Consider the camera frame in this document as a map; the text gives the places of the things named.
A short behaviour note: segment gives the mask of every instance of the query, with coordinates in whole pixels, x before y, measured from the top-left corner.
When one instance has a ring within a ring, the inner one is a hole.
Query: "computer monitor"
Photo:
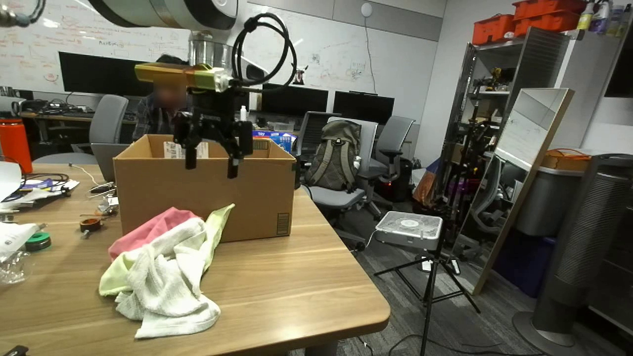
[[[146,96],[154,90],[152,83],[141,82],[134,66],[143,61],[59,52],[61,78],[65,91]]]
[[[374,94],[337,91],[332,111],[346,118],[385,125],[393,113],[394,101],[394,98]]]
[[[308,111],[327,109],[326,90],[289,86],[276,91],[266,92],[267,89],[277,89],[277,84],[264,84],[261,94],[261,110],[267,113],[281,115],[303,116]]]

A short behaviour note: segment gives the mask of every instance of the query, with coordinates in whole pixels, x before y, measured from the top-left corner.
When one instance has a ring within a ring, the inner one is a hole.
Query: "whiteboard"
[[[30,13],[34,4],[35,0],[7,2],[10,8],[24,13]],[[35,25],[0,29],[0,85],[64,92],[58,51],[136,61],[154,61],[163,53],[187,58],[188,30],[119,27],[85,0],[48,0],[46,5]],[[248,4],[249,16],[262,11],[275,13],[287,25],[299,66],[308,66],[306,87],[373,92],[364,27]],[[394,115],[419,120],[437,43],[374,29],[368,29],[367,35],[377,93],[396,98]],[[247,36],[244,56],[271,70],[282,46],[278,34],[258,29]],[[288,55],[273,83],[285,82],[290,62]]]

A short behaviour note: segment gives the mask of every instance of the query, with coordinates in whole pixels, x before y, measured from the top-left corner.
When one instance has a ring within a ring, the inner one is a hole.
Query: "tower fan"
[[[578,308],[598,274],[633,186],[633,155],[598,155],[582,176],[552,256],[534,313],[512,318],[515,329],[550,356],[581,356],[572,336]]]

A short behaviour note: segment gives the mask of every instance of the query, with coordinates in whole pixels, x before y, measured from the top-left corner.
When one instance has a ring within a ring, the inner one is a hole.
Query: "white towel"
[[[103,275],[99,291],[108,295],[102,287],[120,284],[121,266],[133,262],[123,273],[125,288],[111,290],[121,291],[115,300],[119,313],[142,320],[135,338],[198,333],[218,319],[220,308],[202,295],[200,280],[232,207],[213,212],[206,223],[189,219],[151,243],[121,254]]]

